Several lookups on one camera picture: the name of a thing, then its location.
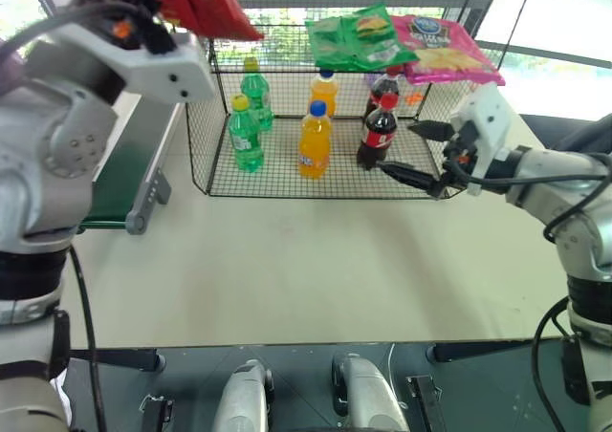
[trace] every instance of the white table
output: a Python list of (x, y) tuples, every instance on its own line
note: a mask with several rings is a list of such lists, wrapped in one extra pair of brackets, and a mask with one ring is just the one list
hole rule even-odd
[[(519, 116), (510, 144), (541, 146)], [(449, 201), (225, 199), (190, 179), (144, 236), (76, 240), (99, 347), (525, 338), (566, 293), (542, 225), (503, 197)], [(72, 267), (62, 306), (85, 331)]]

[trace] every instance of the wire mesh basket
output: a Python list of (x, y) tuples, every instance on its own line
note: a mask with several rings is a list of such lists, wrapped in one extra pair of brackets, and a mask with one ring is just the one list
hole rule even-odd
[[(310, 82), (317, 73), (304, 22), (342, 15), (373, 3), (385, 3), (389, 14), (419, 14), (460, 22), (472, 35), (492, 0), (239, 0), (265, 38), (259, 42), (203, 42), (218, 93), (187, 106), (189, 151), (194, 183), (210, 196), (328, 199), (422, 199), (423, 190), (398, 184), (379, 169), (357, 166), (362, 116), (369, 85), (379, 74), (337, 73), (339, 93), (333, 118), (330, 164), (318, 180), (298, 172), (300, 122), (307, 112)], [(485, 51), (493, 64), (503, 50)], [(264, 165), (254, 173), (238, 170), (229, 133), (230, 99), (240, 93), (243, 61), (256, 56), (271, 87), (273, 129), (262, 134)], [(469, 82), (409, 85), (400, 81), (396, 108), (398, 131), (387, 159), (409, 162), (439, 176), (439, 142), (424, 140), (407, 129), (416, 119), (448, 120), (451, 110), (470, 90)], [(445, 197), (453, 196), (449, 191)]]

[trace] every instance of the pink chip bag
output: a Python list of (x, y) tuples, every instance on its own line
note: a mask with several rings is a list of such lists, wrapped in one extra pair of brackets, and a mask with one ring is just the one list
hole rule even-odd
[(405, 65), (409, 83), (470, 80), (506, 84), (460, 24), (413, 15), (391, 19), (400, 42), (419, 56), (419, 61)]

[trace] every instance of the green chip bag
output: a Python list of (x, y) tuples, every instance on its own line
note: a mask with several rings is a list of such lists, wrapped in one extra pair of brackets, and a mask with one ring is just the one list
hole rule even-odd
[(384, 5), (306, 26), (315, 63), (324, 69), (369, 72), (418, 60), (400, 44)]

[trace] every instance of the green soda bottle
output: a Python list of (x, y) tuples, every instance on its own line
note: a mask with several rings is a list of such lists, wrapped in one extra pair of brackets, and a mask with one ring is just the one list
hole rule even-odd
[(256, 57), (245, 58), (245, 72), (247, 74), (242, 80), (240, 91), (249, 98), (261, 130), (270, 131), (274, 117), (270, 108), (270, 85), (266, 78), (259, 74), (259, 63)]
[(244, 95), (234, 96), (231, 107), (233, 113), (229, 117), (228, 128), (238, 169), (254, 172), (264, 162), (257, 119), (249, 109), (249, 100)]

